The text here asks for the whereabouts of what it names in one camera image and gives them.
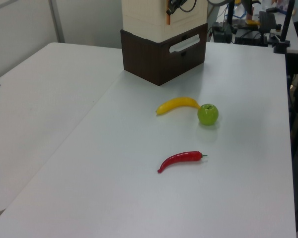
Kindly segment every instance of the white table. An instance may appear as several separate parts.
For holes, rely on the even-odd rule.
[[[218,16],[225,10],[225,8],[226,8],[226,5],[220,7]],[[253,20],[259,20],[259,11],[262,11],[262,6],[257,3],[254,4]],[[222,22],[223,18],[224,18],[224,13],[222,16],[220,16],[217,19],[217,22]],[[275,13],[275,19],[276,19],[276,23],[281,24],[283,27],[284,21],[285,21],[285,15],[277,12]],[[298,54],[298,37],[295,30],[293,19],[290,20],[286,40],[290,41],[291,43],[290,47],[287,48],[287,53]]]
[[[0,216],[0,238],[296,237],[284,60],[208,43],[203,65],[160,87],[122,72]],[[155,115],[178,96],[215,104],[218,122]],[[157,173],[191,150],[209,156]]]
[[[0,78],[0,214],[122,70],[118,49],[52,43]]]

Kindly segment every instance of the apple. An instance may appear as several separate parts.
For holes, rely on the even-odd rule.
[[[204,104],[198,110],[198,118],[203,125],[213,125],[219,117],[219,111],[213,104]]]

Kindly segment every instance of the dark brown box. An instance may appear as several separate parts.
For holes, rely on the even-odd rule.
[[[124,69],[158,86],[204,62],[208,24],[161,43],[121,30]],[[171,46],[199,34],[200,42],[179,52]]]

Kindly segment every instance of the chili pepper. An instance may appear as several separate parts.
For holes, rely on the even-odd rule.
[[[155,112],[160,115],[180,106],[190,106],[200,109],[200,105],[193,98],[180,97],[165,102],[164,104],[160,105]]]
[[[160,166],[160,169],[158,169],[158,173],[162,173],[164,169],[167,168],[169,165],[179,162],[199,161],[200,159],[202,159],[203,156],[207,155],[202,155],[202,153],[199,151],[188,151],[173,155],[167,158],[165,161],[163,161],[163,163]]]

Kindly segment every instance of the banana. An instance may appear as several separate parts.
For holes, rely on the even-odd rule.
[[[165,102],[164,104],[160,105],[155,112],[157,115],[160,115],[180,106],[190,106],[200,109],[200,105],[193,98],[180,97]]]

